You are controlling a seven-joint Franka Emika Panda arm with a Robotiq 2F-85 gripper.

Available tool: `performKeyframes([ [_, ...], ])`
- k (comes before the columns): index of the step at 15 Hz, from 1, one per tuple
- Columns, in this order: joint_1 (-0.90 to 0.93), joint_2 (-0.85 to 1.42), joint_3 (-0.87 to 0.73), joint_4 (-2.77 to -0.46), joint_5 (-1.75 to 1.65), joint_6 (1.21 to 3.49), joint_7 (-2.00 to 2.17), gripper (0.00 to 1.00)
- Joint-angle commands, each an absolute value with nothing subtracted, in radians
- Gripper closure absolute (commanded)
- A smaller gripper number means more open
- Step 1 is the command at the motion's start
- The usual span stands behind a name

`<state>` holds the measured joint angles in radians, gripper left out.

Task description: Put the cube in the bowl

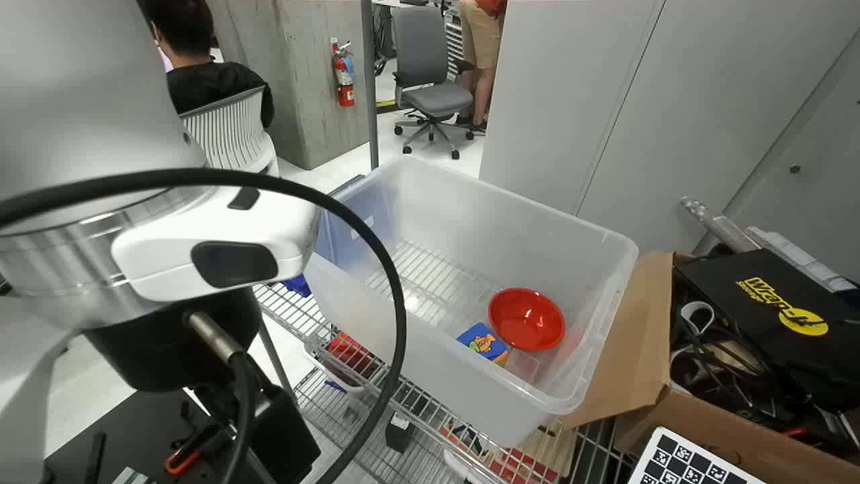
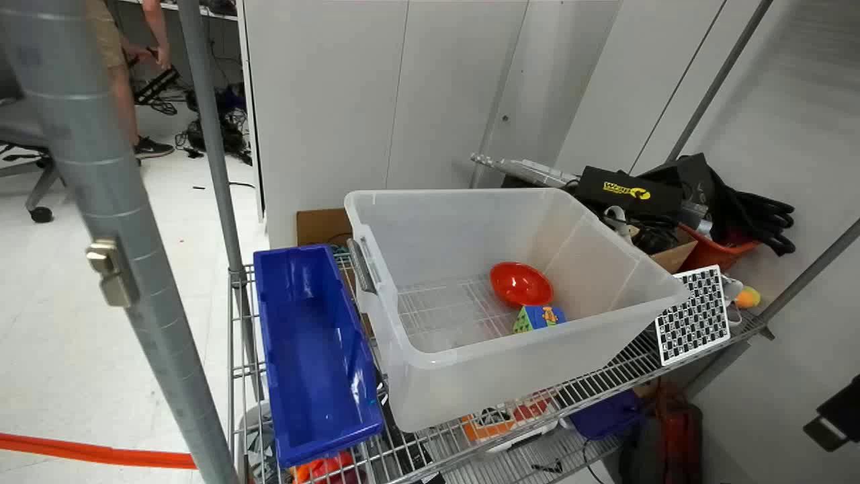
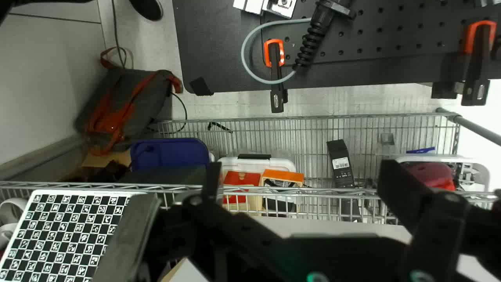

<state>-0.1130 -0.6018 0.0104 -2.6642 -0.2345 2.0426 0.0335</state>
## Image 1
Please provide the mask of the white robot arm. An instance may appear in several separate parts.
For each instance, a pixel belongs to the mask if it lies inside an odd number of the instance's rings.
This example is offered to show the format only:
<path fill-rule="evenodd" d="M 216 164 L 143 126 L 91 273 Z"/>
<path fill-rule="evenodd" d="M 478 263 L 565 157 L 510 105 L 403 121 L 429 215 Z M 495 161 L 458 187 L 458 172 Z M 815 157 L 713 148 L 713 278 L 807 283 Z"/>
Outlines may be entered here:
<path fill-rule="evenodd" d="M 44 478 L 59 349 L 303 273 L 295 184 L 185 134 L 135 0 L 0 0 L 2 484 Z"/>

